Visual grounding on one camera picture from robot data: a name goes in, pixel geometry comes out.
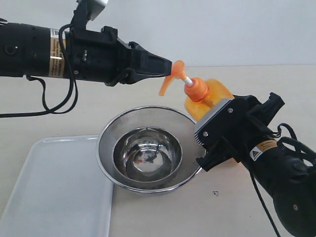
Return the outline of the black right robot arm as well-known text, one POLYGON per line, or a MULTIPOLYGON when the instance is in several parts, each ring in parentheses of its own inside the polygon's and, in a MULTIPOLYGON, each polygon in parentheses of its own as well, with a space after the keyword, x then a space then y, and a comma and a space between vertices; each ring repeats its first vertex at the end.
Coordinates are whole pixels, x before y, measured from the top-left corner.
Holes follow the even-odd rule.
POLYGON ((269 123, 284 105, 271 93, 261 103, 255 96, 222 99, 195 125, 195 139, 206 149, 197 162, 202 169, 233 158, 249 171, 254 188, 273 199, 284 228, 295 237, 316 234, 316 154, 299 142, 292 127, 269 123))

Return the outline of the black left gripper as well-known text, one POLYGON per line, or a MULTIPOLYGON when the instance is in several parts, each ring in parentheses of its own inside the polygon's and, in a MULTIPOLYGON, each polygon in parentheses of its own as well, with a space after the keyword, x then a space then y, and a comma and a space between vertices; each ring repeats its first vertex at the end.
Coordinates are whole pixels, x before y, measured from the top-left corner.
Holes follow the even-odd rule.
POLYGON ((77 80, 102 82, 107 86, 137 83, 144 79, 171 74, 172 62, 155 55, 140 44, 130 41, 131 69, 128 67, 130 47, 120 40, 118 30, 104 26, 100 31, 86 28, 91 17, 87 4, 74 10, 71 27, 66 33, 66 53, 77 80))

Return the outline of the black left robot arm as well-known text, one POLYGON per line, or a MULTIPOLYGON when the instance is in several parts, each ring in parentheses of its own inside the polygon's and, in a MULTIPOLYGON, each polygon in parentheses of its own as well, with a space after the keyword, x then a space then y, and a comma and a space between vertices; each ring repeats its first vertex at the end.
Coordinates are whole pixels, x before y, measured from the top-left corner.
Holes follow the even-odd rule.
POLYGON ((115 28, 101 31, 86 28, 105 8, 100 0, 80 0, 74 10, 69 31, 40 26, 0 24, 0 74, 24 75, 134 84, 147 78, 170 75, 170 60, 157 56, 138 43, 124 42, 115 28))

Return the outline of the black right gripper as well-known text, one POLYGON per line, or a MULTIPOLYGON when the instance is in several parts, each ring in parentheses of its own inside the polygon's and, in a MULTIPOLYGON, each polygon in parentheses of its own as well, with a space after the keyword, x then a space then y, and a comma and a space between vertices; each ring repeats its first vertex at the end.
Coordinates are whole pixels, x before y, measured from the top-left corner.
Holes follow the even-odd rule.
POLYGON ((261 103, 255 96, 236 96, 248 102, 248 111, 241 123, 215 144, 205 147, 204 157, 196 159, 206 172, 217 165, 234 158, 237 162, 255 162, 266 150, 276 147, 276 134, 268 125, 285 105, 283 99, 271 92, 266 102, 261 103))

